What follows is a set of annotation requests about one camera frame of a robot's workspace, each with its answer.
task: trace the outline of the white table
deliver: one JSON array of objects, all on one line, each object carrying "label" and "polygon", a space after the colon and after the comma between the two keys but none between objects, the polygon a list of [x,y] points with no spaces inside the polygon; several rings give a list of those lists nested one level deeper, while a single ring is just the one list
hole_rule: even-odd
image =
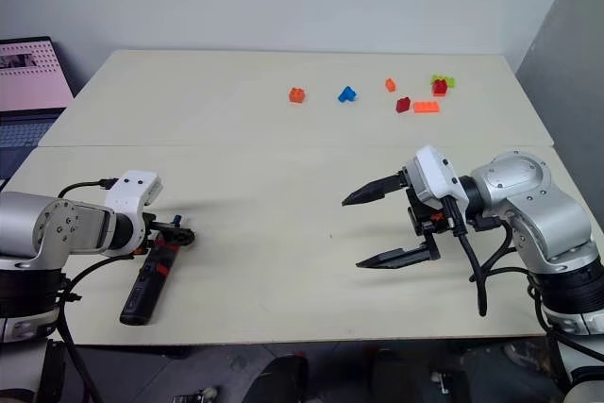
[{"label": "white table", "polygon": [[[543,160],[587,209],[550,147],[519,147]],[[509,150],[502,145],[444,147],[459,175]],[[179,253],[154,318],[145,327],[118,322],[143,259],[87,277],[67,317],[79,344],[213,344],[388,338],[512,336],[541,330],[519,275],[489,279],[489,313],[480,318],[470,267],[449,234],[442,258],[404,270],[365,270],[355,262],[414,247],[419,239],[404,193],[341,207],[369,180],[390,175],[414,154],[403,147],[96,146],[38,148],[7,189],[56,194],[67,184],[127,169],[159,172],[164,192],[149,210],[175,213],[197,234]],[[102,202],[82,189],[75,199]],[[595,238],[604,244],[592,216]],[[481,261],[501,231],[471,234]],[[69,276],[98,257],[71,257]],[[506,258],[506,264],[519,264]]]},{"label": "white table", "polygon": [[[431,99],[433,74],[457,87],[440,114],[398,115],[396,99]],[[387,77],[398,91],[386,91]],[[350,85],[354,103],[337,96]],[[307,92],[299,106],[291,87]],[[113,53],[40,146],[551,145],[499,56],[226,51]]]}]

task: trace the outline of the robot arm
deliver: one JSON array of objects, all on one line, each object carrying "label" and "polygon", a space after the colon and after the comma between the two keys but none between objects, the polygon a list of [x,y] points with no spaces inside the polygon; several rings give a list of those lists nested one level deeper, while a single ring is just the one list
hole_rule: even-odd
[{"label": "robot arm", "polygon": [[0,343],[49,335],[69,255],[132,253],[146,241],[143,207],[160,191],[157,174],[129,171],[111,187],[105,206],[0,193]]},{"label": "robot arm", "polygon": [[[604,351],[596,335],[604,334],[604,267],[592,239],[590,219],[577,201],[554,184],[545,162],[513,151],[479,167],[471,176],[457,177],[450,162],[427,146],[395,176],[369,183],[350,194],[343,205],[367,203],[403,188],[407,188],[415,232],[425,241],[411,251],[385,252],[357,266],[392,269],[437,260],[440,252],[432,235],[451,231],[464,237],[461,219],[475,231],[503,226],[506,242],[478,269],[473,264],[478,291],[484,288],[486,277],[496,274],[491,271],[495,262],[517,251],[526,270],[513,270],[528,275],[538,299],[538,316],[543,309],[552,326],[548,331],[585,345],[596,355]],[[593,374],[594,367],[599,367],[598,373],[604,376],[602,361],[568,345],[557,343],[556,356],[570,384],[585,379],[581,370]]]}]

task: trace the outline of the laptop screen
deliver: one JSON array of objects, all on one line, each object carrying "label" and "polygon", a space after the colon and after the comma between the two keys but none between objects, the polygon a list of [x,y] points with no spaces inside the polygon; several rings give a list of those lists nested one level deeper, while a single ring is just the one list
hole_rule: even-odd
[{"label": "laptop screen", "polygon": [[0,41],[0,112],[65,108],[73,100],[50,38]]}]

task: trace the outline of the black cable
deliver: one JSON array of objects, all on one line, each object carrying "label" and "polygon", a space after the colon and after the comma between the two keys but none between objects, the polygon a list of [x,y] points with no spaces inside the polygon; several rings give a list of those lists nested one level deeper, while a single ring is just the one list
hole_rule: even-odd
[{"label": "black cable", "polygon": [[528,285],[527,287],[527,293],[528,296],[530,296],[530,298],[534,301],[535,297],[537,297],[537,295],[535,294],[535,287],[533,287],[531,284]]},{"label": "black cable", "polygon": [[506,266],[503,268],[497,268],[497,269],[493,269],[491,271],[489,271],[488,273],[486,273],[484,275],[484,277],[490,277],[490,276],[497,276],[498,274],[504,274],[504,273],[521,273],[524,274],[525,276],[530,276],[530,272],[527,271],[525,268],[519,268],[518,266]]},{"label": "black cable", "polygon": [[[4,339],[4,334],[7,331],[7,323],[8,317],[4,319],[4,323],[2,323],[2,330],[0,330],[0,339]],[[0,357],[2,357],[2,347],[4,346],[4,342],[0,342]]]},{"label": "black cable", "polygon": [[79,273],[63,290],[63,293],[59,297],[59,319],[57,321],[57,330],[59,331],[60,336],[63,338],[63,342],[65,342],[65,347],[67,348],[67,352],[69,356],[72,358],[72,362],[74,363],[74,368],[79,373],[82,381],[84,383],[84,388],[88,390],[90,396],[92,397],[92,401],[94,403],[103,403],[103,398],[96,389],[94,382],[92,381],[92,377],[86,367],[86,363],[83,361],[79,352],[76,349],[76,344],[74,343],[74,339],[72,338],[72,334],[69,331],[67,326],[67,319],[65,318],[65,302],[70,298],[72,294],[72,290],[77,285],[77,283],[82,280],[85,276],[90,274],[91,272],[97,270],[101,266],[105,266],[106,264],[113,263],[118,260],[132,260],[134,256],[132,254],[122,255],[118,257],[111,257],[109,259],[101,260],[92,266],[89,266],[84,271]]},{"label": "black cable", "polygon": [[118,178],[101,178],[98,181],[82,181],[81,183],[70,184],[59,193],[58,198],[63,198],[72,189],[85,188],[89,186],[101,186],[103,189],[111,189]]},{"label": "black cable", "polygon": [[101,185],[100,180],[99,181],[83,181],[81,183],[70,184],[66,188],[63,188],[63,190],[59,193],[59,195],[57,195],[57,197],[63,198],[65,196],[65,194],[67,194],[72,189],[85,188],[88,186],[100,186],[100,185]]},{"label": "black cable", "polygon": [[604,354],[598,353],[597,351],[594,351],[593,349],[588,348],[587,346],[584,346],[582,344],[578,344],[567,335],[562,334],[561,332],[547,324],[544,318],[544,314],[542,312],[541,295],[539,291],[532,285],[530,277],[528,278],[528,282],[529,286],[532,287],[533,291],[535,292],[535,314],[537,315],[537,321],[539,321],[539,325],[541,325],[541,328],[561,344],[565,344],[569,348],[573,348],[579,353],[589,356],[590,358],[593,358],[597,361],[604,362]]},{"label": "black cable", "polygon": [[[480,266],[480,270],[485,275],[489,274],[489,271],[491,271],[491,268],[493,268],[495,263],[497,263],[501,258],[505,257],[508,254],[511,254],[511,252],[516,251],[515,247],[510,247],[510,244],[512,243],[512,234],[513,234],[512,227],[510,226],[510,224],[507,221],[504,221],[504,220],[501,221],[501,225],[506,230],[506,237],[503,240],[503,243],[501,243],[501,246],[499,246],[497,248],[497,250],[494,252],[494,254],[488,260],[486,260],[484,262],[484,264],[482,264]],[[474,275],[470,276],[471,282],[474,282],[475,279],[476,278],[474,277]]]},{"label": "black cable", "polygon": [[472,271],[474,272],[474,276],[476,276],[476,288],[478,292],[478,314],[480,316],[485,316],[487,314],[487,289],[485,286],[485,276],[482,274],[482,270],[480,269],[480,263],[474,253],[474,249],[472,245],[468,242],[468,239],[465,235],[458,236],[460,240],[461,247],[463,247],[463,251],[465,255],[467,255],[470,260],[470,264],[472,265]]}]

